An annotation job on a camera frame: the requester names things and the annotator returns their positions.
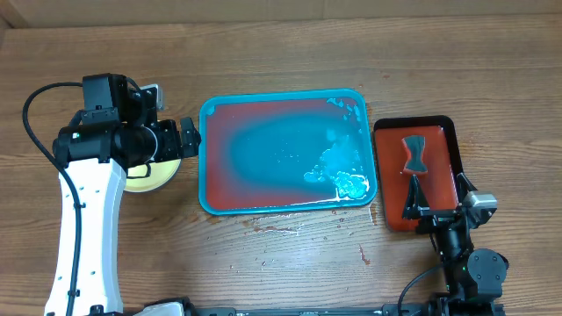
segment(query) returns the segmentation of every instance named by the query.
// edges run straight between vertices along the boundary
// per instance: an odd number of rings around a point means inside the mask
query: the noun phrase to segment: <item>wooden tabletop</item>
[[[472,236],[477,248],[510,260],[500,302],[509,315],[561,314],[560,34],[555,15],[8,30],[0,49],[0,313],[43,312],[59,242],[57,173],[25,134],[23,103],[45,84],[112,72],[161,84],[161,118],[191,116],[196,126],[202,103],[217,95],[336,87],[364,95],[371,125],[450,116],[466,174],[499,199]],[[51,90],[33,103],[32,128],[50,147],[82,107],[81,90]],[[197,165],[185,161],[162,190],[123,197],[126,308],[177,296],[244,309],[377,306],[396,302],[436,263],[428,236],[388,230],[380,192],[359,209],[218,218],[199,205]],[[278,231],[256,229],[267,226]],[[407,301],[443,285],[429,277]]]

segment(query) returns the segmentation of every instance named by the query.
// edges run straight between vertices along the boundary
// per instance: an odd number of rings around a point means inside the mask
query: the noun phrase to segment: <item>teal object in tray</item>
[[[214,97],[199,113],[199,202],[215,215],[369,204],[377,178],[354,90]]]

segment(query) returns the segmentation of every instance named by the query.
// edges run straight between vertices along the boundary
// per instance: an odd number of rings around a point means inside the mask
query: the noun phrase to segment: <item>yellow plate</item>
[[[181,159],[170,162],[151,163],[150,176],[142,179],[126,179],[125,191],[133,193],[147,192],[155,190],[166,184],[176,174],[179,166],[182,164]],[[147,174],[145,165],[137,166],[129,169],[129,176],[144,176]]]

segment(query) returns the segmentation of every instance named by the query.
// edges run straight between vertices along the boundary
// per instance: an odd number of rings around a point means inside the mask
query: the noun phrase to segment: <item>wooden table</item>
[[[0,313],[42,313],[59,242],[57,174],[25,134],[23,102],[45,84],[112,72],[160,83],[168,106],[162,118],[191,116],[196,125],[209,97],[334,87],[364,95],[370,124],[450,116],[465,172],[499,199],[499,211],[472,235],[478,248],[511,262],[501,302],[509,315],[561,314],[560,34],[562,17],[552,15],[6,31]],[[49,91],[32,105],[32,127],[50,145],[81,107],[79,89]],[[245,309],[377,306],[396,302],[407,282],[436,263],[427,236],[386,228],[380,194],[370,208],[337,214],[212,217],[198,202],[197,164],[184,162],[162,190],[123,198],[126,308],[175,296]],[[266,226],[281,231],[255,232]],[[407,301],[443,290],[441,279],[424,280]]]

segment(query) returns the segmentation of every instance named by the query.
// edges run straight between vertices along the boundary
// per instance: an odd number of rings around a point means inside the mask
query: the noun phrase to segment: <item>blue tray rim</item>
[[[350,97],[357,102],[360,108],[360,113],[364,119],[361,120],[361,128],[365,131],[369,131],[366,137],[369,142],[369,149],[371,154],[366,157],[366,163],[372,166],[371,174],[374,177],[372,184],[372,190],[367,193],[365,199],[361,200],[351,200],[340,203],[339,205],[334,205],[334,202],[325,203],[311,203],[310,205],[287,205],[287,206],[268,206],[268,207],[256,207],[251,209],[232,209],[219,211],[211,207],[206,200],[206,115],[210,107],[221,105],[221,104],[246,104],[246,103],[257,103],[257,102],[269,102],[269,101],[292,101],[292,100],[306,100],[306,99],[318,99],[318,98],[331,98],[337,95],[337,97]],[[302,211],[313,211],[313,210],[326,210],[335,209],[343,207],[358,207],[365,206],[372,202],[376,197],[378,191],[378,179],[377,170],[375,169],[375,158],[371,141],[371,129],[369,126],[369,116],[367,114],[367,105],[361,94],[357,91],[349,88],[340,89],[327,89],[327,90],[302,90],[302,91],[290,91],[290,92],[271,92],[271,93],[260,93],[260,94],[245,94],[245,95],[232,95],[232,96],[217,96],[212,97],[205,101],[201,110],[199,111],[199,133],[201,134],[201,144],[199,145],[199,188],[198,197],[199,203],[203,209],[212,215],[222,216],[222,215],[241,215],[241,214],[263,214],[263,213],[275,213],[275,212],[302,212]]]

